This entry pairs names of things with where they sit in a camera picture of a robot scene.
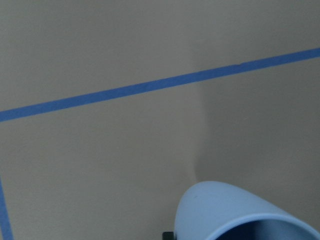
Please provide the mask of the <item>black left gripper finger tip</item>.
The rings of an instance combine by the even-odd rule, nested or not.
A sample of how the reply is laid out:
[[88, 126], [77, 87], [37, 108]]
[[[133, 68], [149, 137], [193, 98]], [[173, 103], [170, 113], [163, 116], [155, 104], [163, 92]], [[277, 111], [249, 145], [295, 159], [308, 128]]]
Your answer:
[[173, 231], [165, 231], [162, 233], [162, 240], [174, 240]]

